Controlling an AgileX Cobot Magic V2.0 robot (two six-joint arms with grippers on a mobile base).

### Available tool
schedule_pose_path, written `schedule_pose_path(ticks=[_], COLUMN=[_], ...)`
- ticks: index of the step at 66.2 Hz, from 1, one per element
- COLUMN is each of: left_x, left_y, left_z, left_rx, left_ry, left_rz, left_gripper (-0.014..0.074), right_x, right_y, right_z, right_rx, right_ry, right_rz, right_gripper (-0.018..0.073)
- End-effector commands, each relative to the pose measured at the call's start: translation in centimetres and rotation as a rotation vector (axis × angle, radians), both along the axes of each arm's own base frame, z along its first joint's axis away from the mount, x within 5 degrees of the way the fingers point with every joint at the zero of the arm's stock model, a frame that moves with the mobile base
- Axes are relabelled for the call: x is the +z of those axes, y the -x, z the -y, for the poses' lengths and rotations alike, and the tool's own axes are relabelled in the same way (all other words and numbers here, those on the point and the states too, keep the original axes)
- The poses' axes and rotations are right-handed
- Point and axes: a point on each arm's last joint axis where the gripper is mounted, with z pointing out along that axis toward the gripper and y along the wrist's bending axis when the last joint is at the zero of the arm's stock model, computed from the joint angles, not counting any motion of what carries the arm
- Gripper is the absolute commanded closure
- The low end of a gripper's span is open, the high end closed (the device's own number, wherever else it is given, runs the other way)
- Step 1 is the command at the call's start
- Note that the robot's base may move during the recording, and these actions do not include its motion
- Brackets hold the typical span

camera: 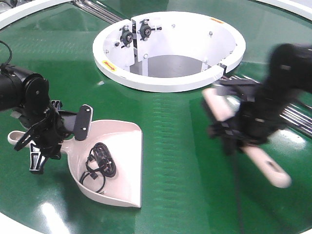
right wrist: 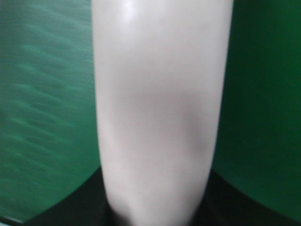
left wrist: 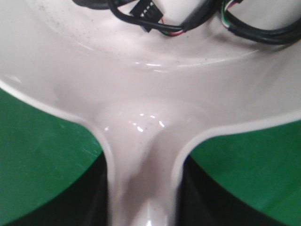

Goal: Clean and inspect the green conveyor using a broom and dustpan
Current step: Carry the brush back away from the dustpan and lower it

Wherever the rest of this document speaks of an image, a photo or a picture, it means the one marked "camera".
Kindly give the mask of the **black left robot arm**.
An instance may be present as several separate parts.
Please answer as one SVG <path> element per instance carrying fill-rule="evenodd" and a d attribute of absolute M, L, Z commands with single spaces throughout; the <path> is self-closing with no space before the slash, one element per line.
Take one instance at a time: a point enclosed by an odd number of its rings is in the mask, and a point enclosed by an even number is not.
<path fill-rule="evenodd" d="M 42 174 L 48 159 L 61 158 L 61 146 L 70 135 L 87 138 L 93 108 L 82 105 L 77 113 L 62 110 L 59 100 L 49 97 L 49 82 L 42 75 L 11 64 L 0 67 L 0 109 L 12 110 L 26 132 L 17 140 L 16 151 L 30 147 L 30 172 Z"/>

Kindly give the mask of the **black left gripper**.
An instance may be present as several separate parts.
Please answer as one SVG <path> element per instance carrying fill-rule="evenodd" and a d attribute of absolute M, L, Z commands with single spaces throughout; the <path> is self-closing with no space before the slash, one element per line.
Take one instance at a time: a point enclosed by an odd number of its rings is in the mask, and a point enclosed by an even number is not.
<path fill-rule="evenodd" d="M 43 117 L 34 123 L 14 146 L 16 151 L 30 141 L 30 168 L 33 174 L 42 175 L 48 158 L 60 159 L 63 140 L 74 134 L 76 140 L 85 140 L 93 116 L 93 108 L 87 104 L 80 107 L 77 115 L 61 109 L 60 100 L 52 100 Z"/>

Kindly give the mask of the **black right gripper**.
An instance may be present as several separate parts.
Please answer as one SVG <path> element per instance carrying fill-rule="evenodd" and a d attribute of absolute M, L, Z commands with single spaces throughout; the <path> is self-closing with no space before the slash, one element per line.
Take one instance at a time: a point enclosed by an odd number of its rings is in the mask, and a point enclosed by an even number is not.
<path fill-rule="evenodd" d="M 208 105 L 213 123 L 208 128 L 211 137 L 221 137 L 229 155 L 244 145 L 260 145 L 281 129 L 280 114 L 293 99 L 293 84 L 289 80 L 220 79 L 213 88 L 215 97 L 237 96 L 238 110 L 233 114 L 218 114 L 224 104 L 212 101 Z"/>

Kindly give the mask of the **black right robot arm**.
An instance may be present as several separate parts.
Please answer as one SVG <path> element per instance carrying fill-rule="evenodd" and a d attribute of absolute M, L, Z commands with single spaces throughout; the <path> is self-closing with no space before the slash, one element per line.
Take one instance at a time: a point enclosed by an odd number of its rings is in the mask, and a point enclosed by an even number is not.
<path fill-rule="evenodd" d="M 240 106 L 233 117 L 215 120 L 212 137 L 220 136 L 225 153 L 232 155 L 243 145 L 266 143 L 286 122 L 280 116 L 302 92 L 312 91 L 312 47 L 281 44 L 271 54 L 268 77 L 259 83 L 251 78 L 222 78 L 217 94 L 235 95 Z"/>

